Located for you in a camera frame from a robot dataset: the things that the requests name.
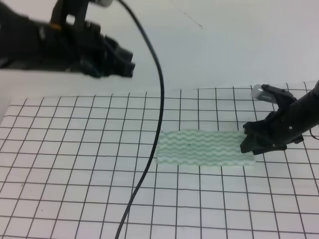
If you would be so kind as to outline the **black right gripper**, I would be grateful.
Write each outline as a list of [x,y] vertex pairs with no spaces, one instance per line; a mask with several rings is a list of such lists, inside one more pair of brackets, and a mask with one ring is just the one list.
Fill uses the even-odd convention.
[[275,116],[274,112],[269,113],[264,120],[247,122],[243,129],[246,137],[240,144],[242,153],[284,151],[288,144],[304,141],[301,133],[295,132],[292,126],[283,122],[281,117]]

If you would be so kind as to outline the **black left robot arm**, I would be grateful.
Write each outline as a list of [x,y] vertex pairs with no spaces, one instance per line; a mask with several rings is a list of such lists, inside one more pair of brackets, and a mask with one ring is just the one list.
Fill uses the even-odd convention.
[[86,21],[88,0],[59,0],[50,22],[31,20],[0,5],[0,67],[131,78],[132,52]]

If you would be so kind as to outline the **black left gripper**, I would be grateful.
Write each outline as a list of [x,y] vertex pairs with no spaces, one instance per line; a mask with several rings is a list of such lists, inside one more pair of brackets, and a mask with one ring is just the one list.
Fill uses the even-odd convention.
[[[58,29],[44,22],[35,24],[41,46],[35,71],[82,73],[94,78],[133,76],[133,53],[116,40],[69,25]],[[125,62],[117,61],[115,55]]]

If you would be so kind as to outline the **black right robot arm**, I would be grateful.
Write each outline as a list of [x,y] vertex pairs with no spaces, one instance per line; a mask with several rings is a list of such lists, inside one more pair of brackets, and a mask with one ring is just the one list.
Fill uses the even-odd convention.
[[296,99],[287,90],[270,85],[255,85],[252,98],[276,104],[277,111],[263,120],[243,125],[245,139],[240,144],[242,153],[254,155],[284,151],[291,143],[304,141],[302,134],[319,124],[319,85]]

